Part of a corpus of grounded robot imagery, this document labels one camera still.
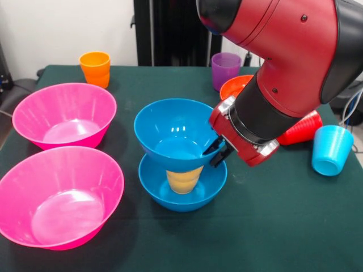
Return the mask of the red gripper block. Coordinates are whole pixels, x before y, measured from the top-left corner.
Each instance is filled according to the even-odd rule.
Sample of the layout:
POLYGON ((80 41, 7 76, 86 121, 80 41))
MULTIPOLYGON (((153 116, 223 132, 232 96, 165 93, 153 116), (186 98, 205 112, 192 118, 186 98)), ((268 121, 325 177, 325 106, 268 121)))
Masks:
POLYGON ((261 164, 276 153, 280 147, 277 140, 274 139, 263 145, 254 144, 248 142, 236 132, 227 117, 229 108, 225 105, 217 105, 209 118, 209 123, 219 135, 202 153, 203 155, 209 155, 218 152, 209 162, 210 166, 218 167, 234 151, 250 167, 261 164))

